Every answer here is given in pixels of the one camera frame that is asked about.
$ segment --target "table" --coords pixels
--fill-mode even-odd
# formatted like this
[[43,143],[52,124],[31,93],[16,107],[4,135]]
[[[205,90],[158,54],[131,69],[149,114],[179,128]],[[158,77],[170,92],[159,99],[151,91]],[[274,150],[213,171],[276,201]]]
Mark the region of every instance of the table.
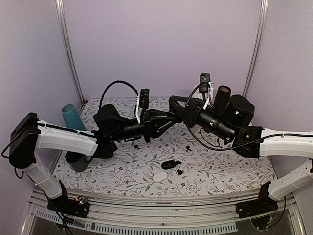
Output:
[[[104,103],[113,104],[123,117],[134,117],[135,98],[109,98]],[[98,129],[93,120],[98,106],[99,99],[90,99],[81,112],[89,130]],[[168,98],[150,98],[149,108],[167,111],[168,107]],[[193,131],[202,138],[199,128]],[[208,142],[217,143],[214,135],[202,133]],[[179,160],[182,164],[167,170],[167,180],[153,182],[153,175],[163,171],[160,167],[162,162],[170,159]],[[146,143],[143,138],[122,142],[114,157],[93,159],[81,173],[70,169],[63,152],[53,175],[66,188],[73,190],[162,198],[242,192],[258,189],[261,184],[276,179],[268,157],[249,159],[233,151],[208,150],[193,139],[183,123],[174,125],[160,138],[152,139],[151,143]]]

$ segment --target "wire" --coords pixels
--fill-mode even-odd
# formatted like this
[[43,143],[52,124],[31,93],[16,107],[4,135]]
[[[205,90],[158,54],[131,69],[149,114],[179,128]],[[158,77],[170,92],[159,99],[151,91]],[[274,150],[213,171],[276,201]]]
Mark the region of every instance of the wire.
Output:
[[[203,85],[203,84],[205,84],[205,83],[207,83],[207,82],[201,82],[199,85],[197,85],[197,86],[195,87],[195,89],[194,89],[194,90],[191,92],[191,94],[189,95],[185,107],[189,106],[189,102],[190,102],[192,96],[194,95],[194,93],[196,92],[196,90],[197,90],[201,85]],[[250,142],[248,142],[248,143],[244,143],[244,144],[242,144],[242,145],[238,145],[238,146],[231,147],[231,148],[212,148],[212,147],[206,145],[205,143],[203,143],[201,140],[199,140],[198,137],[191,131],[190,127],[189,127],[188,124],[187,124],[186,110],[187,110],[187,109],[185,108],[185,109],[184,109],[184,112],[183,112],[183,120],[184,120],[184,123],[185,123],[185,125],[186,125],[188,131],[189,131],[190,134],[195,138],[195,140],[198,141],[203,147],[208,148],[208,149],[213,150],[213,151],[228,151],[228,150],[234,150],[234,149],[236,149],[236,148],[241,148],[241,147],[243,147],[243,146],[247,146],[247,145],[249,145],[249,144],[252,144],[252,143],[255,143],[255,142],[258,142],[258,141],[267,139],[267,138],[276,137],[276,136],[313,137],[313,135],[303,135],[303,134],[293,134],[293,133],[282,134],[282,133],[280,133],[280,134],[272,134],[272,135],[264,136],[264,137],[261,137],[261,138],[259,138],[259,139],[250,141]]]
[[136,90],[136,88],[133,87],[133,85],[129,84],[128,82],[120,81],[120,80],[114,81],[114,82],[110,83],[110,84],[105,88],[105,90],[103,91],[103,94],[102,94],[101,99],[100,99],[99,110],[100,110],[100,108],[101,108],[101,106],[102,106],[103,98],[104,98],[104,95],[106,94],[107,90],[108,90],[111,86],[113,86],[114,84],[116,84],[116,83],[122,83],[122,84],[124,84],[124,85],[126,85],[126,86],[129,86],[129,87],[136,93],[137,96],[139,95],[139,94],[138,94],[138,91]]
[[203,99],[204,102],[206,102],[205,93],[202,93],[202,99]]
[[221,115],[220,112],[214,107],[214,104],[213,104],[212,99],[211,99],[211,93],[210,93],[210,92],[209,92],[209,94],[208,94],[208,97],[209,97],[210,105],[212,106],[213,110],[214,110],[218,115]]
[[277,225],[279,223],[279,221],[281,221],[281,219],[283,218],[284,216],[284,213],[285,213],[285,210],[286,210],[286,196],[284,196],[284,209],[283,209],[283,212],[282,214],[280,215],[279,219],[276,221],[276,223],[274,223],[273,225],[269,225],[267,228],[265,229],[258,229],[258,230],[267,230],[267,229],[270,229],[272,227],[274,227],[275,225]]
[[218,145],[215,146],[215,145],[211,144],[209,141],[207,141],[207,140],[204,138],[204,136],[202,135],[202,131],[201,131],[201,130],[199,131],[199,133],[200,133],[202,139],[203,139],[205,142],[207,142],[207,143],[208,143],[209,145],[211,145],[212,147],[215,147],[215,148],[220,147],[220,137],[217,138],[216,142],[218,143]]
[[22,172],[22,174],[21,174],[21,176],[19,176],[18,175],[18,173],[17,173],[17,171],[16,171],[16,167],[14,168],[14,173],[15,173],[15,175],[16,175],[16,177],[18,177],[20,180],[23,178],[23,176],[24,176],[24,172]]

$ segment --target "vent grille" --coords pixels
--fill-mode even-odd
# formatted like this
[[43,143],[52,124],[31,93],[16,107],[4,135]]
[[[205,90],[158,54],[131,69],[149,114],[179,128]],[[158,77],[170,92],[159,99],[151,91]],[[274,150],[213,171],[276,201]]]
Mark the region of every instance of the vent grille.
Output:
[[[56,213],[37,209],[36,216],[55,223],[62,224],[61,219]],[[181,228],[181,229],[145,229],[127,228],[111,225],[104,225],[96,222],[80,221],[84,226],[78,227],[68,224],[74,228],[94,231],[107,235],[218,235],[237,232],[236,223],[228,223],[217,226],[207,226],[201,228]]]

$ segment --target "black cylinder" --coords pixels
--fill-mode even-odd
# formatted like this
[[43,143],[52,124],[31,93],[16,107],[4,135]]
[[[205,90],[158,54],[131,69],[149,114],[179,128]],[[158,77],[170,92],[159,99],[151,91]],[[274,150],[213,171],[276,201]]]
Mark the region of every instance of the black cylinder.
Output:
[[227,86],[219,86],[215,100],[214,100],[214,108],[222,114],[226,108],[226,105],[230,98],[231,89]]
[[122,141],[126,139],[136,138],[143,135],[144,125],[140,125],[137,119],[130,120],[126,126],[112,132],[111,137],[114,141]]
[[236,130],[211,108],[201,111],[197,125],[225,140],[225,143],[232,142],[235,138]]
[[86,156],[81,153],[67,152],[65,160],[69,164],[69,167],[76,172],[83,172],[87,169],[90,160],[86,159]]

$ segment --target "dark gray cup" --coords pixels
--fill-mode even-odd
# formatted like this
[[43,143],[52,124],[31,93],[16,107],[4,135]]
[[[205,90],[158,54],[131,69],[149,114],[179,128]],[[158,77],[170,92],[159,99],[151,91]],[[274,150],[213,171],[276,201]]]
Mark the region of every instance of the dark gray cup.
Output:
[[91,162],[92,158],[87,160],[87,157],[84,154],[67,152],[65,155],[65,160],[72,170],[76,172],[83,172],[87,169],[88,164]]

